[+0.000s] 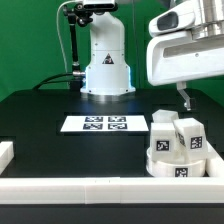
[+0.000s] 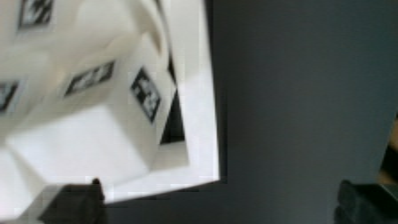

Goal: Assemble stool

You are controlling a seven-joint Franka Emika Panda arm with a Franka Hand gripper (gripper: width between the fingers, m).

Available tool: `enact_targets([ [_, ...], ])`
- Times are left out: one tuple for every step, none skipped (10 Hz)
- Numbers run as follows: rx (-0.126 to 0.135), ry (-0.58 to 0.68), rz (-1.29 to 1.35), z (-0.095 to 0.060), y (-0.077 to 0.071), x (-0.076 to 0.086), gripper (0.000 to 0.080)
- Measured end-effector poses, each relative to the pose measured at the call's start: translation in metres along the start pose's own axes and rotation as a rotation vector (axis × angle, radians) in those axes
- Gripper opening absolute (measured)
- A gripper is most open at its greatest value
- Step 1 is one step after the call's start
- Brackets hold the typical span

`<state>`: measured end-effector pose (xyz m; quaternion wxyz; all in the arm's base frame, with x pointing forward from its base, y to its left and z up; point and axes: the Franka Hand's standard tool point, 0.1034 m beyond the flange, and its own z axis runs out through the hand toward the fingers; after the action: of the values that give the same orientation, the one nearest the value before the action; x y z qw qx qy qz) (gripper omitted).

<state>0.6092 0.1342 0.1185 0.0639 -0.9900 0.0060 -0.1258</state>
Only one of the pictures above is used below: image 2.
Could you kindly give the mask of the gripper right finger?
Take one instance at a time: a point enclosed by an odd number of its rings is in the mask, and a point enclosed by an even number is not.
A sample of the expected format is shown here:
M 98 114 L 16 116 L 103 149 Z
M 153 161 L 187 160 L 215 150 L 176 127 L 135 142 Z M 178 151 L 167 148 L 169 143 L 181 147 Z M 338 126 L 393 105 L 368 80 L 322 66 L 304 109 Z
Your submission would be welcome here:
M 334 224 L 398 224 L 398 185 L 341 181 Z

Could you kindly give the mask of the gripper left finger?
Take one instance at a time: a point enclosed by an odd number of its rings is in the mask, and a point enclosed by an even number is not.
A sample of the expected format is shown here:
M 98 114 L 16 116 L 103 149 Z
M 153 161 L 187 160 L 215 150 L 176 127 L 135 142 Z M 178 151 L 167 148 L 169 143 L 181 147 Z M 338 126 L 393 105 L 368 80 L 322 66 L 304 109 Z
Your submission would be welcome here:
M 13 224 L 107 224 L 100 179 L 48 186 Z

